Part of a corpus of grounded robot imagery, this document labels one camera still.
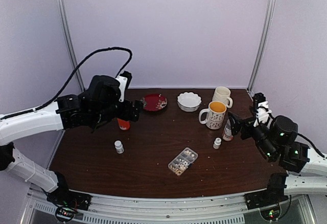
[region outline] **pill organizer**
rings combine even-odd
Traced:
[[[185,148],[176,158],[168,164],[168,168],[180,176],[198,158],[198,154],[190,148]]]

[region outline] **lavender wall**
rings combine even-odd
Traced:
[[[327,152],[327,0],[277,0],[254,91],[263,92],[275,115],[298,123]],[[327,223],[327,198],[312,198],[319,223]]]
[[[131,48],[132,87],[246,87],[267,0],[65,0],[78,60],[97,48]],[[115,75],[125,53],[81,69]]]
[[[56,0],[0,0],[1,114],[44,103],[72,71]],[[77,93],[75,80],[66,93]],[[16,141],[16,147],[46,166],[58,132]],[[0,172],[0,222],[18,222],[29,184]]]

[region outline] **white bowl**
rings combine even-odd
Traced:
[[[199,108],[201,104],[201,97],[192,92],[185,92],[177,97],[177,103],[179,108],[181,108],[183,111],[191,113]]]

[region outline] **red saucer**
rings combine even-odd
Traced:
[[[141,98],[143,109],[147,111],[159,111],[167,106],[167,98],[161,94],[145,95]]]

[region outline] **dark wooden tabletop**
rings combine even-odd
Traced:
[[[177,106],[182,92],[202,97],[200,108],[186,113]],[[236,136],[213,149],[224,124],[210,130],[198,121],[207,108],[213,89],[129,89],[126,98],[140,99],[151,93],[167,97],[168,106],[157,113],[143,112],[130,130],[122,131],[112,121],[91,134],[86,127],[66,131],[51,165],[51,170],[66,176],[73,190],[90,193],[149,198],[180,198],[232,194],[265,188],[270,174],[283,172],[277,164],[267,163],[254,141]],[[251,100],[245,90],[231,91],[230,111],[249,117]],[[121,140],[125,152],[117,154],[114,142]],[[168,163],[185,147],[199,154],[191,168],[175,175]]]

